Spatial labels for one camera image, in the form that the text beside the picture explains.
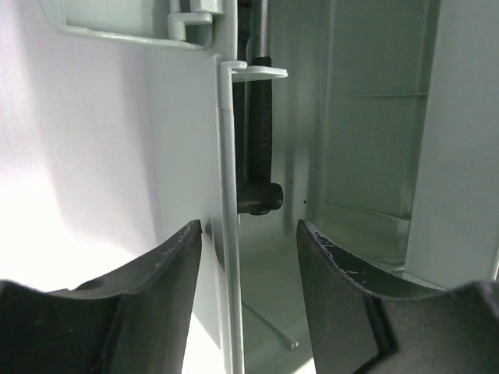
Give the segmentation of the green plastic tool box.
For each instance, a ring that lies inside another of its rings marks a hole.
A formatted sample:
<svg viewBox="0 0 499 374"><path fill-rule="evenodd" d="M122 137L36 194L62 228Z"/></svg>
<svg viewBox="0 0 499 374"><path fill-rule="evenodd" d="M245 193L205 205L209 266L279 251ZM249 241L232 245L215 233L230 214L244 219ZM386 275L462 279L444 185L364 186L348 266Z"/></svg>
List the green plastic tool box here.
<svg viewBox="0 0 499 374"><path fill-rule="evenodd" d="M188 41L234 58L221 185L236 260L231 361L192 373L315 369L296 228L425 287L498 285L498 4L268 1L270 67L238 56L239 1L47 1L72 35ZM272 83L279 210L239 214L234 83Z"/></svg>

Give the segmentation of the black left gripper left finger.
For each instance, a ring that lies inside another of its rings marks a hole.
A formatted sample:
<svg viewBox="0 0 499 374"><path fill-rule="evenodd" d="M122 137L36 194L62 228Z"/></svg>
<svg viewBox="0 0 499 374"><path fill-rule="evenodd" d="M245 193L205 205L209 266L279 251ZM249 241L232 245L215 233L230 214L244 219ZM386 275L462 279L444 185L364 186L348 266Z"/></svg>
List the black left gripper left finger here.
<svg viewBox="0 0 499 374"><path fill-rule="evenodd" d="M157 248L73 290L4 280L2 372L181 372L201 235L200 222L190 221Z"/></svg>

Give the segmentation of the small black claw hammer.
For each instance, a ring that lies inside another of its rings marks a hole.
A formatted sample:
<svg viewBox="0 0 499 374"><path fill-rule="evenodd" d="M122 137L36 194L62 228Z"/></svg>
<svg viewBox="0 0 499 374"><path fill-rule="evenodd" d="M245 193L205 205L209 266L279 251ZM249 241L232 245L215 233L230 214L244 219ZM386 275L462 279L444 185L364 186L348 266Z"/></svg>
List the small black claw hammer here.
<svg viewBox="0 0 499 374"><path fill-rule="evenodd" d="M252 51L250 66L270 67L269 2L239 1L238 56L247 57ZM268 80L248 83L247 157L253 163L271 157L272 148L272 85Z"/></svg>

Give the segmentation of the black T-handle wrench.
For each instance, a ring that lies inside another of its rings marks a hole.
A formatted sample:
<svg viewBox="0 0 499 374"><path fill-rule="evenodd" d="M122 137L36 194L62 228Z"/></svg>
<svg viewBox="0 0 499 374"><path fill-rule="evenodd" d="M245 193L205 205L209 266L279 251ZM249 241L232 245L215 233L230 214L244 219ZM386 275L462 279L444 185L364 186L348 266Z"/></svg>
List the black T-handle wrench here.
<svg viewBox="0 0 499 374"><path fill-rule="evenodd" d="M279 210L283 190L271 181L272 83L234 83L235 171L237 210L254 216Z"/></svg>

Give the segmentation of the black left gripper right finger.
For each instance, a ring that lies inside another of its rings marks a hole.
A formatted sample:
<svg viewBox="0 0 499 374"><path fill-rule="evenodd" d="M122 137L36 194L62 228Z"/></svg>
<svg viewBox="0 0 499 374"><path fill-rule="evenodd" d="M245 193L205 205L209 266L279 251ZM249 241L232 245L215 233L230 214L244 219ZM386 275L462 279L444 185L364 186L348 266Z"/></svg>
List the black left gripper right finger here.
<svg viewBox="0 0 499 374"><path fill-rule="evenodd" d="M437 290L388 273L296 228L299 271L318 373L495 373L498 285Z"/></svg>

